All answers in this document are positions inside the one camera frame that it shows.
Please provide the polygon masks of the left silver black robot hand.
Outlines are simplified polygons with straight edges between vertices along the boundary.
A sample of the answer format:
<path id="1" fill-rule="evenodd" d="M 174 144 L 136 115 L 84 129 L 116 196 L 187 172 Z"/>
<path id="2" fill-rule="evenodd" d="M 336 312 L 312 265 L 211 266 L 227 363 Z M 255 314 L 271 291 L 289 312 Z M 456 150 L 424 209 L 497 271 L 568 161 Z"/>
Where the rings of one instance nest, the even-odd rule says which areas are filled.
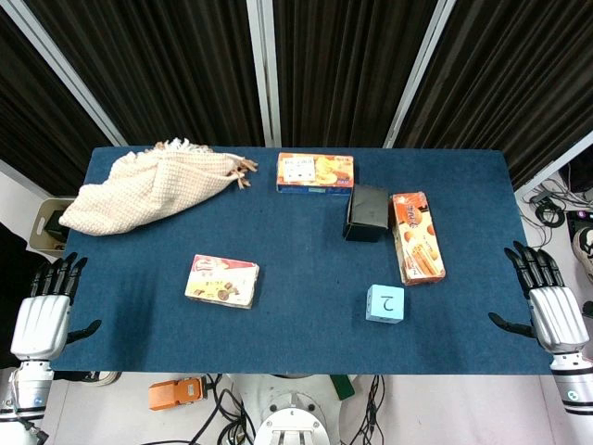
<path id="1" fill-rule="evenodd" d="M 66 345 L 88 338 L 99 329 L 100 320 L 83 329 L 69 329 L 71 308 L 87 261 L 73 252 L 35 272 L 29 296 L 20 304 L 10 345 L 10 352 L 20 361 L 51 362 Z"/>

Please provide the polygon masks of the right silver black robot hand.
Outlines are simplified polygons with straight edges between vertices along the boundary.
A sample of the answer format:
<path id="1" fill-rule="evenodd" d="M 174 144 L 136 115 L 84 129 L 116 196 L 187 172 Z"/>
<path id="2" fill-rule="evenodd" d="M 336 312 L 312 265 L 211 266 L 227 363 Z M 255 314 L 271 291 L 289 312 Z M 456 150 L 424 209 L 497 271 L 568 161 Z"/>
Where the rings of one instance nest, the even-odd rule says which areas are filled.
<path id="1" fill-rule="evenodd" d="M 565 285 L 557 262 L 544 249 L 515 241 L 504 249 L 511 261 L 530 311 L 530 324 L 505 320 L 495 312 L 488 318 L 498 328 L 534 338 L 552 355 L 577 353 L 589 341 L 584 316 L 573 291 Z"/>

